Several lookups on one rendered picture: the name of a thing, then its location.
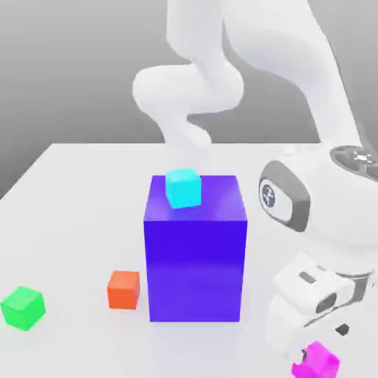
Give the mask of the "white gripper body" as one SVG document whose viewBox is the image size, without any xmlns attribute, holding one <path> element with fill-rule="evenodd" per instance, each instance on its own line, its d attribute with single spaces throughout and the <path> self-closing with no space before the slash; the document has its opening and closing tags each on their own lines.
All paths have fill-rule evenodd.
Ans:
<svg viewBox="0 0 378 378">
<path fill-rule="evenodd" d="M 336 328 L 351 322 L 352 298 L 352 292 L 279 292 L 269 303 L 269 346 L 286 362 L 300 362 L 315 341 L 337 350 Z"/>
</svg>

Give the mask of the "small magenta cube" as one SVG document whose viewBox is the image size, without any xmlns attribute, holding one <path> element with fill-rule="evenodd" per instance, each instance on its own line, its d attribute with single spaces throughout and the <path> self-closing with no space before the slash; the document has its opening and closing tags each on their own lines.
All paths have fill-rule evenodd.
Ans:
<svg viewBox="0 0 378 378">
<path fill-rule="evenodd" d="M 292 364 L 294 378 L 336 378 L 340 359 L 315 341 L 302 350 L 302 361 Z"/>
</svg>

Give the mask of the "small orange cube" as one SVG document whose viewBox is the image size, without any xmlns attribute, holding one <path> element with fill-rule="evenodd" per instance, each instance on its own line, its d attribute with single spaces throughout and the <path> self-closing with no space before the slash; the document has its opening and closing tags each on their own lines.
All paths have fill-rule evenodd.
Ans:
<svg viewBox="0 0 378 378">
<path fill-rule="evenodd" d="M 135 310 L 140 297 L 140 274 L 131 271 L 113 271 L 107 286 L 110 309 Z"/>
</svg>

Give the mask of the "small cyan cube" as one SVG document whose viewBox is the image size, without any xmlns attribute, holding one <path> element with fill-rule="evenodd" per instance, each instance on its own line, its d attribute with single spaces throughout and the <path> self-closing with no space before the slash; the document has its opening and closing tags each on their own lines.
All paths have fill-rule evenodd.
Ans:
<svg viewBox="0 0 378 378">
<path fill-rule="evenodd" d="M 202 203 L 202 179 L 192 168 L 167 171 L 165 195 L 173 209 L 197 207 Z"/>
</svg>

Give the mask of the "small green cube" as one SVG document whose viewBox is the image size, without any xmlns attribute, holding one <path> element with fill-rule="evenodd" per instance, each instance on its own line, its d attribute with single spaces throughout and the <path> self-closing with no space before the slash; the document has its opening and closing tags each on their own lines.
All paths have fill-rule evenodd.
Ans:
<svg viewBox="0 0 378 378">
<path fill-rule="evenodd" d="M 44 296 L 37 290 L 19 286 L 0 303 L 0 310 L 7 325 L 28 331 L 46 313 Z"/>
</svg>

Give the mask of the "large blue box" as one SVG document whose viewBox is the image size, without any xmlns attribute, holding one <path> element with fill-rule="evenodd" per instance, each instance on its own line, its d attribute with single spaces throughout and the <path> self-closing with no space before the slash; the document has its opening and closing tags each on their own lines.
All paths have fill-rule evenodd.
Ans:
<svg viewBox="0 0 378 378">
<path fill-rule="evenodd" d="M 235 176 L 203 176 L 202 203 L 173 209 L 153 176 L 143 219 L 152 322 L 237 322 L 247 214 Z"/>
</svg>

